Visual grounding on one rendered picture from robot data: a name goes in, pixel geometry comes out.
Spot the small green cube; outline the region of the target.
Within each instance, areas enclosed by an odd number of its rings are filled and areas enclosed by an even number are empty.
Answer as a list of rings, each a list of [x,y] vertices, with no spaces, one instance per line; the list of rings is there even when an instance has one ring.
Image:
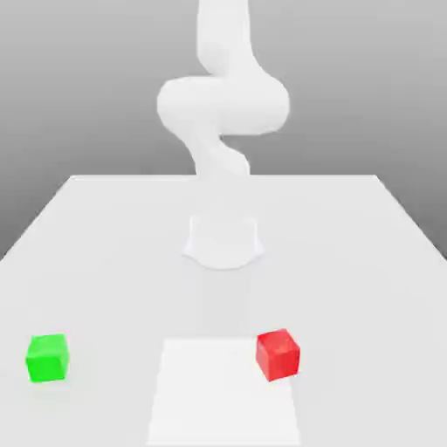
[[[64,334],[32,336],[25,356],[31,382],[54,382],[67,375],[70,354]]]

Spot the small red cube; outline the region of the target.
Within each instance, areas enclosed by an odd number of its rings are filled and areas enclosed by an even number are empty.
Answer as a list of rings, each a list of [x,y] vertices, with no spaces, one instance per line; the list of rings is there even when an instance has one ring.
[[[268,382],[299,372],[300,347],[285,329],[259,334],[256,361]]]

